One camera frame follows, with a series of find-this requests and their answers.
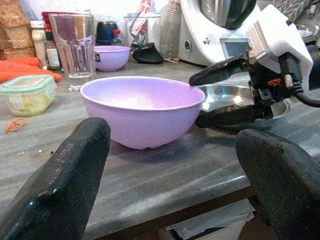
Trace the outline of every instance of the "glass food container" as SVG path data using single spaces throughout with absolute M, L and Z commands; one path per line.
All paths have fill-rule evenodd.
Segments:
M 12 114 L 32 116 L 41 114 L 53 102 L 57 84 L 51 75 L 25 75 L 0 85 Z

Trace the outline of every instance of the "plastic bowl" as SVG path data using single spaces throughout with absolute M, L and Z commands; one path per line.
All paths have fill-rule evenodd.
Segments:
M 119 76 L 81 87 L 90 117 L 111 127 L 111 139 L 133 149 L 156 148 L 181 137 L 195 122 L 203 91 L 159 77 Z
M 94 51 L 95 67 L 103 72 L 113 72 L 122 68 L 130 55 L 130 48 L 127 46 L 95 46 Z

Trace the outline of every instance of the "orange rubber band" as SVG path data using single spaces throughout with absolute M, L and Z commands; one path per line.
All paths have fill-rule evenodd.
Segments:
M 17 131 L 17 130 L 21 129 L 22 126 L 26 125 L 27 123 L 28 123 L 27 119 L 17 118 L 16 120 L 11 121 L 9 123 L 9 126 L 7 127 L 5 133 Z

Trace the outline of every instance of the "stainless steel bowl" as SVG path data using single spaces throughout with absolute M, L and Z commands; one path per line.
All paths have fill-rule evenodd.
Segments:
M 246 86 L 236 86 L 230 84 L 208 84 L 198 87 L 205 93 L 205 99 L 201 105 L 201 110 L 211 112 L 215 109 L 228 105 L 236 104 L 245 106 L 253 104 L 253 98 L 250 89 Z M 257 119 L 254 123 L 242 123 L 232 126 L 233 128 L 269 128 L 279 118 L 286 115 L 290 110 L 290 103 L 286 99 L 282 102 L 276 102 L 271 106 L 273 118 L 268 120 Z

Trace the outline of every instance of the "bread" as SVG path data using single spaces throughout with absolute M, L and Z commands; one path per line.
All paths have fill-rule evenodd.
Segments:
M 23 49 L 34 45 L 27 26 L 6 28 L 5 32 L 13 49 Z
M 20 48 L 20 49 L 5 48 L 3 49 L 3 53 L 4 53 L 4 58 L 6 60 L 36 56 L 36 51 L 33 47 L 26 47 L 26 48 Z
M 9 47 L 10 47 L 10 42 L 7 37 L 7 33 L 3 25 L 0 24 L 0 50 L 9 48 Z
M 6 28 L 16 28 L 27 24 L 18 0 L 0 0 L 0 22 Z

